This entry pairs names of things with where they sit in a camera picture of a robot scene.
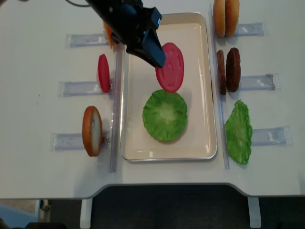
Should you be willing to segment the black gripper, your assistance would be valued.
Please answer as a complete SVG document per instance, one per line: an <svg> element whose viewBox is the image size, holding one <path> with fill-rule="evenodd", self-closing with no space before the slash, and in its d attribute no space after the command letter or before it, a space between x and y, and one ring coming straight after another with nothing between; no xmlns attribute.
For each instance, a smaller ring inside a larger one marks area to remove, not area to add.
<svg viewBox="0 0 305 229"><path fill-rule="evenodd" d="M127 45L127 53L153 67L163 67L166 56L156 30L162 14L146 8L141 0L91 0L90 6L112 30L113 44Z"/></svg>

